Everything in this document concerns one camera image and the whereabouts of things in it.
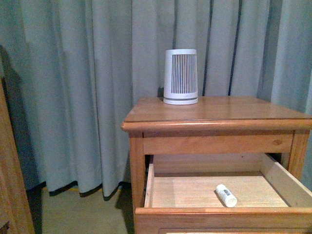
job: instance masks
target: wooden nightstand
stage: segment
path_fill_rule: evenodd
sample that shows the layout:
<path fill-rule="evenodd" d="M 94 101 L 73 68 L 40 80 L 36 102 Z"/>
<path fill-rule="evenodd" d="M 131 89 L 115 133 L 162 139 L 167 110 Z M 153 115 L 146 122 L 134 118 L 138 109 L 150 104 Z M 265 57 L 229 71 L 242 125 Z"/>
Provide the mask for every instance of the wooden nightstand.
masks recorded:
<path fill-rule="evenodd" d="M 297 179 L 312 116 L 254 97 L 184 106 L 142 98 L 122 129 L 136 234 L 311 232 L 312 193 Z M 288 171 L 264 153 L 282 153 Z M 148 178 L 146 155 L 154 155 Z M 218 200 L 218 183 L 237 196 L 236 207 Z"/>

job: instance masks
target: white air purifier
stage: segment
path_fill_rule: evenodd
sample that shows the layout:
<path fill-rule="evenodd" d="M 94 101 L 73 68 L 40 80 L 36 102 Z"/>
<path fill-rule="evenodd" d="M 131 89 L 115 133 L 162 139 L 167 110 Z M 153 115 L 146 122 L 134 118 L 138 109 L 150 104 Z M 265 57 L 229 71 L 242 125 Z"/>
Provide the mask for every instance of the white air purifier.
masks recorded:
<path fill-rule="evenodd" d="M 197 102 L 196 50 L 167 50 L 164 103 L 188 105 Z"/>

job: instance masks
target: open drawer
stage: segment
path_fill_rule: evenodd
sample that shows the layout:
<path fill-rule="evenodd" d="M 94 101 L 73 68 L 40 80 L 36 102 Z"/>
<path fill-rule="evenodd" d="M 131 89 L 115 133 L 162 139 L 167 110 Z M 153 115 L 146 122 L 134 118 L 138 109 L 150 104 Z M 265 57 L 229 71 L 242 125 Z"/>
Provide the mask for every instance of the open drawer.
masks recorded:
<path fill-rule="evenodd" d="M 215 188 L 237 198 L 227 208 Z M 312 193 L 266 154 L 155 155 L 137 234 L 304 233 L 312 228 Z"/>

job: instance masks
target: gray curtain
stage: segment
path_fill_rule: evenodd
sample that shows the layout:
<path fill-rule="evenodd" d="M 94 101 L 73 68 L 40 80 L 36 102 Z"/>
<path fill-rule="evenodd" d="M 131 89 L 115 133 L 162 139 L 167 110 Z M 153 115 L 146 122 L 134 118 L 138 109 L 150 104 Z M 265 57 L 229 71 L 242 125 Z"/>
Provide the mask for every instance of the gray curtain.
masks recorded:
<path fill-rule="evenodd" d="M 200 95 L 312 114 L 309 0 L 4 0 L 0 14 L 1 73 L 20 78 L 30 142 L 20 160 L 33 157 L 39 175 L 25 164 L 28 188 L 76 180 L 108 196 L 129 181 L 120 124 L 139 98 L 161 93 L 168 49 L 197 50 Z M 311 144 L 302 181 L 312 189 Z"/>

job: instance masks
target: bottle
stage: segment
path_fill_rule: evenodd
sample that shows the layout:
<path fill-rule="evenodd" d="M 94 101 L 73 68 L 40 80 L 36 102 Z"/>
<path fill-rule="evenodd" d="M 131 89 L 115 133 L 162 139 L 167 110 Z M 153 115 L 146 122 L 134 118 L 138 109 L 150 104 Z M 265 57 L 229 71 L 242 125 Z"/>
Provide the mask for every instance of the bottle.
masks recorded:
<path fill-rule="evenodd" d="M 234 207 L 236 205 L 236 197 L 223 184 L 219 184 L 216 187 L 216 192 L 227 207 Z"/>

